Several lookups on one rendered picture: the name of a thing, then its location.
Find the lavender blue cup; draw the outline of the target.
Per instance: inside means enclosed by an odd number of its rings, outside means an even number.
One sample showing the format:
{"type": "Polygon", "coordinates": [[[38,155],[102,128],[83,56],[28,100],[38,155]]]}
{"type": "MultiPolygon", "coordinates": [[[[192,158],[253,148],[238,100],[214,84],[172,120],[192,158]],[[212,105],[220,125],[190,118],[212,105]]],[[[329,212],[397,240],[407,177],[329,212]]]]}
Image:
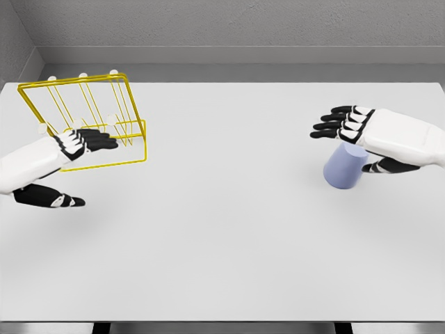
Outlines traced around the lavender blue cup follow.
{"type": "Polygon", "coordinates": [[[323,176],[334,188],[351,189],[359,182],[368,157],[369,153],[364,148],[343,142],[325,164],[323,176]]]}

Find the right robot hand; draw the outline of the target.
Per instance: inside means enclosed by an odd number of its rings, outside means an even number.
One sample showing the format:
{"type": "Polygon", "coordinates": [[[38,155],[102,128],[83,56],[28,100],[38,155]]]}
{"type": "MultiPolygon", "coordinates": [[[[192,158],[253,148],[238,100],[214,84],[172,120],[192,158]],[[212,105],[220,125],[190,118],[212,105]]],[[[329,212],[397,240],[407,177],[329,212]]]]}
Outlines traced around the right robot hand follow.
{"type": "Polygon", "coordinates": [[[338,106],[313,126],[312,138],[335,138],[358,145],[381,160],[362,167],[364,173],[406,173],[436,165],[429,122],[389,109],[338,106]]]}

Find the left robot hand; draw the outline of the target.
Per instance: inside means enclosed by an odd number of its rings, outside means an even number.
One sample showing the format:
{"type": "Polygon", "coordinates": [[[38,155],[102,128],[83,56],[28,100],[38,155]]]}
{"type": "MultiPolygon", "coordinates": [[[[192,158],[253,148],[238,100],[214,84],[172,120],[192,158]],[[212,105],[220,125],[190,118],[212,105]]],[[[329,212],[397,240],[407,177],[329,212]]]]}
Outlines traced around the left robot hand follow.
{"type": "Polygon", "coordinates": [[[0,158],[0,194],[35,207],[82,207],[86,204],[84,199],[35,181],[59,171],[87,152],[117,147],[115,138],[98,129],[75,129],[41,138],[0,158]]]}

